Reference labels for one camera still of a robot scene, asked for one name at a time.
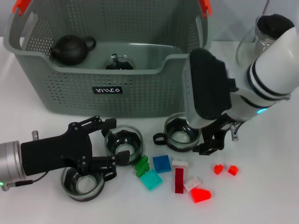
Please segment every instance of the gray plastic basket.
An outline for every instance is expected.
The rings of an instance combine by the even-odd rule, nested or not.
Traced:
[[[199,0],[31,0],[23,15],[19,12],[17,8],[9,18],[4,45],[15,54],[45,106],[58,113],[156,117],[181,112],[181,77],[188,53],[208,49],[211,43],[209,16],[203,18]],[[136,70],[65,68],[53,63],[49,52],[64,35],[93,36],[98,51],[105,50],[107,56],[123,53],[115,52],[124,50],[124,45],[118,47],[121,43],[171,46],[179,54],[146,49],[147,55],[134,55]],[[105,43],[114,49],[109,51]],[[157,58],[156,68],[142,69]],[[123,93],[95,94],[93,87],[121,87]]]

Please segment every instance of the green block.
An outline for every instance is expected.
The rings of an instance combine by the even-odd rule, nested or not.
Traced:
[[[135,170],[139,170],[140,167],[149,160],[149,158],[144,155],[141,159],[135,164]]]
[[[138,178],[140,178],[140,177],[142,177],[143,175],[145,175],[145,172],[136,172],[136,176],[138,177]]]
[[[136,176],[139,178],[144,175],[147,171],[150,170],[150,164],[148,162],[145,162],[140,169],[136,172]]]

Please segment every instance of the orange basket clip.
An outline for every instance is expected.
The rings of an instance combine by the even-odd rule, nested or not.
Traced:
[[[13,7],[13,13],[15,13],[17,8],[20,8],[19,15],[23,15],[30,3],[31,0],[17,0]]]
[[[208,10],[209,16],[212,16],[212,7],[209,0],[199,0],[202,13],[204,15],[204,18],[206,18],[207,14],[206,11]]]

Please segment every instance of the teapot lid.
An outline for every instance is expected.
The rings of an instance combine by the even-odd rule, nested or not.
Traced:
[[[82,44],[82,40],[74,35],[64,36],[57,43],[58,47],[61,49],[75,49]]]

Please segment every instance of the dark red block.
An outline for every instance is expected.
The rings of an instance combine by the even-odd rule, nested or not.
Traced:
[[[184,193],[184,186],[176,185],[175,186],[175,193],[176,194],[183,194]]]
[[[176,168],[175,193],[177,194],[184,193],[184,169],[183,168]]]

